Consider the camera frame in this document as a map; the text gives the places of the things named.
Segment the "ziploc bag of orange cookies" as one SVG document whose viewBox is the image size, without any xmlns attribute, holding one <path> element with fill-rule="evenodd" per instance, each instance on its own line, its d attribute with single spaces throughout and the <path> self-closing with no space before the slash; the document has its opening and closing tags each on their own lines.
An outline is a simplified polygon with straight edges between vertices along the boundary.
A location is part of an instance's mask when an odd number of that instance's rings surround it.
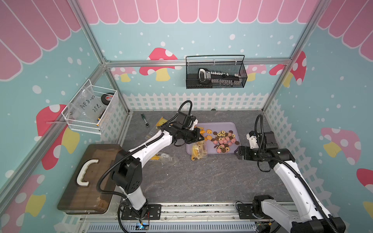
<svg viewBox="0 0 373 233">
<path fill-rule="evenodd" d="M 159 131 L 159 128 L 164 124 L 166 123 L 168 120 L 165 119 L 165 118 L 161 118 L 151 129 L 151 131 L 146 135 L 146 139 L 150 139 L 152 138 L 153 136 L 155 136 L 158 131 Z"/>
</svg>

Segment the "ziploc bag of mixed cookies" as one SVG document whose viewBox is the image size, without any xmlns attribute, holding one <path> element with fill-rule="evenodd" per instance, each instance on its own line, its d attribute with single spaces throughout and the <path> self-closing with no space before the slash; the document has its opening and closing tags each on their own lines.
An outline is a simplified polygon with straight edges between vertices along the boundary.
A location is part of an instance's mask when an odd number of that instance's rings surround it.
<svg viewBox="0 0 373 233">
<path fill-rule="evenodd" d="M 151 161 L 157 161 L 162 164 L 168 164 L 170 166 L 174 165 L 176 163 L 176 160 L 169 154 L 167 153 L 158 153 L 154 155 L 151 159 Z"/>
</svg>

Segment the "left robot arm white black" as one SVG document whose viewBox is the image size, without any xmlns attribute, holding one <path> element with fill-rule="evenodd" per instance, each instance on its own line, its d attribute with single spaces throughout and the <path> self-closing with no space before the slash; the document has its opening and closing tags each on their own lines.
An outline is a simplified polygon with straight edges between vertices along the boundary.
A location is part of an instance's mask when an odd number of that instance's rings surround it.
<svg viewBox="0 0 373 233">
<path fill-rule="evenodd" d="M 144 165 L 170 145 L 180 147 L 204 140 L 201 130 L 196 127 L 198 120 L 191 113 L 192 107 L 192 101 L 183 102 L 177 113 L 159 126 L 152 138 L 129 151 L 119 151 L 114 164 L 99 178 L 97 191 L 100 194 L 120 196 L 134 210 L 143 210 L 147 204 L 140 187 Z"/>
</svg>

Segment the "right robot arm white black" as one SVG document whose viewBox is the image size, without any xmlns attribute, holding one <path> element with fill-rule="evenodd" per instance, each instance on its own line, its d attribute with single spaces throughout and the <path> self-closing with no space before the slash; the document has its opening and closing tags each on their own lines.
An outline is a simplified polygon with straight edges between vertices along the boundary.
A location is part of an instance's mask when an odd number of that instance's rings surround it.
<svg viewBox="0 0 373 233">
<path fill-rule="evenodd" d="M 289 233 L 343 233 L 346 225 L 340 217 L 333 216 L 316 197 L 299 171 L 294 156 L 288 149 L 281 149 L 273 132 L 265 132 L 264 116 L 255 119 L 254 130 L 249 133 L 250 145 L 240 146 L 235 155 L 240 160 L 267 162 L 289 192 L 298 214 L 279 204 L 270 195 L 255 196 L 251 213 L 254 217 L 270 217 Z"/>
</svg>

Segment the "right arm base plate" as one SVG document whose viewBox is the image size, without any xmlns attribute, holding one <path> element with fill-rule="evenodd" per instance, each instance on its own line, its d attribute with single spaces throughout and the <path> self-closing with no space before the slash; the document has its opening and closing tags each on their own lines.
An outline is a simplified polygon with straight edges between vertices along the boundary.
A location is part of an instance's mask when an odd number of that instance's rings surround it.
<svg viewBox="0 0 373 233">
<path fill-rule="evenodd" d="M 272 219 L 265 214 L 258 214 L 254 212 L 251 203 L 236 202 L 235 208 L 239 214 L 240 219 Z"/>
</svg>

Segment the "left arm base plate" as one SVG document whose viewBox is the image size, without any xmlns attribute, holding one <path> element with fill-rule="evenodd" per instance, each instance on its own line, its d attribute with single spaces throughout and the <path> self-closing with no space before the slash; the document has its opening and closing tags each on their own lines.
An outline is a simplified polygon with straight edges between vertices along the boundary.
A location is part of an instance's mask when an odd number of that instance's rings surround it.
<svg viewBox="0 0 373 233">
<path fill-rule="evenodd" d="M 124 206 L 121 209 L 121 220 L 160 220 L 162 205 L 145 204 L 140 210 Z"/>
</svg>

